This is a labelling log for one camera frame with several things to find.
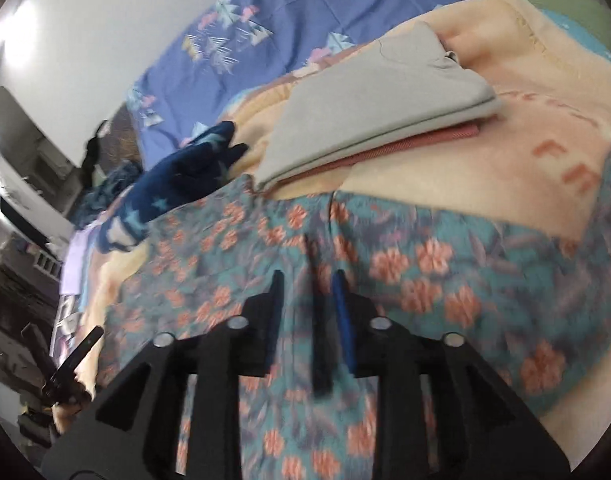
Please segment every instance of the floral bedsheet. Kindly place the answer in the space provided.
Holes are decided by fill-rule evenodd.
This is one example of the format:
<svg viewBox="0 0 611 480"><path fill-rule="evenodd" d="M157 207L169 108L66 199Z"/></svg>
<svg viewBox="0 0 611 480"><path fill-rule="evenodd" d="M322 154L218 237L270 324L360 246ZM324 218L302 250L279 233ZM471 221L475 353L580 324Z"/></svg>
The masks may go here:
<svg viewBox="0 0 611 480"><path fill-rule="evenodd" d="M377 383L355 380L337 360L332 394L312 393L311 283L327 295L334 343L335 269L412 333L463 333L537 415L611 342L611 154L578 246L518 225L344 192L265 200L248 176L157 219L151 232L150 261L108 310L102 384L157 332L205 333L266 290L272 271L286 277L272 371L240 381L246 479L371 477ZM180 468L188 428L186 418Z"/></svg>

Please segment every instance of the folded grey cloth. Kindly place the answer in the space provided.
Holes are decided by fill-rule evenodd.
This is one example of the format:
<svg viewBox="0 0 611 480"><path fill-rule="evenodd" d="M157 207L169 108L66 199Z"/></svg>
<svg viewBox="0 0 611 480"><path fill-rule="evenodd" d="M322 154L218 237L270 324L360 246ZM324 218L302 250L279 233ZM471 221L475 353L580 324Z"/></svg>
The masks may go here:
<svg viewBox="0 0 611 480"><path fill-rule="evenodd" d="M297 85L274 128L258 189L390 142L494 114L494 90L418 22Z"/></svg>

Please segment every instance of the blue patterned bedsheet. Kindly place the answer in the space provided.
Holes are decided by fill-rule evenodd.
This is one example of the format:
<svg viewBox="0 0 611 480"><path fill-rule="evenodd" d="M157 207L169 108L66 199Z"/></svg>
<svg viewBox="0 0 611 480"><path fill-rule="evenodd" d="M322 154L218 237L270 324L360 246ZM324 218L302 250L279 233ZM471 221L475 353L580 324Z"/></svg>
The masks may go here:
<svg viewBox="0 0 611 480"><path fill-rule="evenodd" d="M253 88L458 0L217 0L129 92L146 169Z"/></svg>

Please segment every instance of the screw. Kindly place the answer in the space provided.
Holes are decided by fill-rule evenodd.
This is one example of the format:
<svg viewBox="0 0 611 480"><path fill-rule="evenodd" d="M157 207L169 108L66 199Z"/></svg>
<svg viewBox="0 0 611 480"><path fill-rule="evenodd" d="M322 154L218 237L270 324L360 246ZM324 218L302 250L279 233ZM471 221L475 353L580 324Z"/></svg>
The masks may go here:
<svg viewBox="0 0 611 480"><path fill-rule="evenodd" d="M452 348L459 348L465 343L465 338L457 332L450 332L443 336L443 342L447 346L452 346Z"/></svg>
<svg viewBox="0 0 611 480"><path fill-rule="evenodd" d="M392 326L392 321L387 317L373 317L370 326L375 330L388 330Z"/></svg>
<svg viewBox="0 0 611 480"><path fill-rule="evenodd" d="M248 320L244 316L234 316L228 319L228 327L232 330L241 330L248 326Z"/></svg>
<svg viewBox="0 0 611 480"><path fill-rule="evenodd" d="M152 343L157 348L164 348L174 343L174 336L169 332L161 332L154 336Z"/></svg>

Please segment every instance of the navy star-print fabric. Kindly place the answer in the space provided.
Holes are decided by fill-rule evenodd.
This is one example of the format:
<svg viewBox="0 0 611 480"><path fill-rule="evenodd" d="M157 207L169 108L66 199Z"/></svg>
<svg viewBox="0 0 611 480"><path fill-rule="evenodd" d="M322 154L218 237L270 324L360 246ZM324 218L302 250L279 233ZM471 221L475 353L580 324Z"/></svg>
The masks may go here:
<svg viewBox="0 0 611 480"><path fill-rule="evenodd" d="M223 186L230 166L248 149L246 144L229 148L233 135L234 123L217 124L144 174L104 222L99 250L131 250L148 236L148 222Z"/></svg>

